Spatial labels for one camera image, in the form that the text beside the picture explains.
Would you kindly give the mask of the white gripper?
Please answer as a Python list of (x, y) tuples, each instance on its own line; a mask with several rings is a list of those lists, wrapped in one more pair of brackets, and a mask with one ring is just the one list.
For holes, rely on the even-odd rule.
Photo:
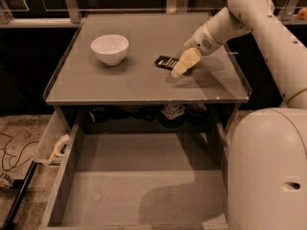
[(186, 51), (183, 52), (171, 72), (174, 78), (180, 77), (195, 66), (201, 60), (201, 55), (211, 55), (221, 48), (222, 44), (217, 42), (208, 31), (207, 26), (203, 25), (184, 43), (184, 47)]

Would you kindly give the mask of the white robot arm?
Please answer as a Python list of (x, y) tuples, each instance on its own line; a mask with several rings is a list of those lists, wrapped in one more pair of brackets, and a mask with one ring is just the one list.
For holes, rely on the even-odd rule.
[(228, 40), (252, 35), (280, 95), (235, 127), (227, 166), (229, 230), (307, 230), (307, 48), (272, 0), (227, 0), (185, 42), (178, 78)]

